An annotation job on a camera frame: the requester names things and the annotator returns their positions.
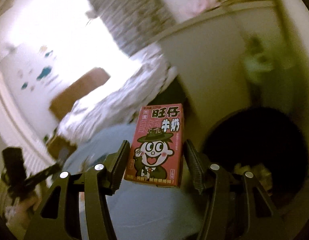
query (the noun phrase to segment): person's hand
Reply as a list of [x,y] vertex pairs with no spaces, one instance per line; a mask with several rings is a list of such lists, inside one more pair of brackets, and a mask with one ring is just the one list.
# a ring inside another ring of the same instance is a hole
[[136,151],[135,151],[135,156],[136,156],[136,157],[140,157],[141,154],[142,154],[141,149],[140,149],[140,148],[137,148]]
[[150,173],[147,172],[147,174],[144,176],[146,179],[149,179],[150,178]]
[[32,209],[33,211],[36,211],[41,199],[38,198],[38,196],[33,192],[29,195],[28,198],[26,198],[23,201],[20,201],[16,207],[15,207],[15,215],[8,220],[9,223],[19,223],[24,229],[27,229],[31,217],[29,215],[29,211]]

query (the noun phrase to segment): shelf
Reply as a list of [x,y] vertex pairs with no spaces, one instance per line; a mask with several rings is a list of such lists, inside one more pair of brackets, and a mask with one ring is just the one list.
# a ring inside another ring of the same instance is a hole
[[159,33],[158,35],[154,36],[151,40],[151,43],[160,41],[176,32],[179,32],[185,28],[193,26],[195,24],[199,24],[201,22],[207,21],[209,19],[213,19],[215,17],[219,17],[225,14],[228,14],[229,11],[238,12],[242,10],[254,9],[254,8],[266,8],[266,7],[275,7],[275,2],[273,0],[264,0],[264,1],[253,1],[253,2],[245,2],[245,3],[238,3],[234,5],[227,6],[228,10],[225,10],[222,6],[211,11],[205,12],[191,18],[185,22],[180,24],[176,24],[163,32]]

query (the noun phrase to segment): want want milk box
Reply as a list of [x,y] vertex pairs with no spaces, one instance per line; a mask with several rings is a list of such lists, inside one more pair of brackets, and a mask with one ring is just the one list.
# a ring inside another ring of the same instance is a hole
[[182,173],[182,132],[181,104],[143,107],[124,178],[178,187]]

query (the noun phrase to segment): bed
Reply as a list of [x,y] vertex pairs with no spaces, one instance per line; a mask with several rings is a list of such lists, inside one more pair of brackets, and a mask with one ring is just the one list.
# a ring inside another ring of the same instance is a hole
[[109,78],[109,74],[103,68],[93,68],[58,94],[51,101],[49,110],[58,120],[62,120],[77,100],[104,85]]
[[[132,142],[135,127],[134,123],[119,124],[101,130],[78,147],[65,162],[63,170],[79,173],[86,158],[87,167],[102,162],[108,154],[119,149],[123,140]],[[199,232],[207,200],[185,181],[187,174],[178,189],[123,180],[120,189],[107,197],[118,240],[181,240],[191,239],[188,237]],[[83,207],[80,202],[81,233],[82,239],[88,239]]]
[[[175,80],[177,68],[170,65],[155,43],[131,57],[127,67],[131,62],[140,67],[123,85],[110,78],[103,86],[77,100],[61,120],[57,135],[73,145],[80,145],[104,128],[131,122],[142,106],[159,103],[156,97]],[[183,102],[172,100],[171,103]]]

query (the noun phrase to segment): silver bolt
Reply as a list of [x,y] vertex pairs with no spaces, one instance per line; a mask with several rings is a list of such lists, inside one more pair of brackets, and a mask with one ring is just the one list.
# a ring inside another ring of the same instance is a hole
[[60,174],[60,178],[64,179],[64,178],[68,177],[68,175],[69,175],[69,172],[64,171],[64,172],[62,172],[62,173]]
[[95,170],[96,170],[96,171],[100,171],[100,170],[102,170],[103,168],[104,168],[104,165],[101,164],[101,163],[99,163],[99,164],[97,164],[97,165],[95,166]]
[[248,177],[248,178],[253,178],[253,173],[252,172],[250,172],[250,171],[247,171],[246,173],[245,173],[245,175],[246,175],[246,177]]
[[217,171],[217,170],[220,169],[220,167],[219,167],[218,164],[211,164],[211,165],[210,165],[210,168],[211,168],[212,170],[214,170],[214,171]]

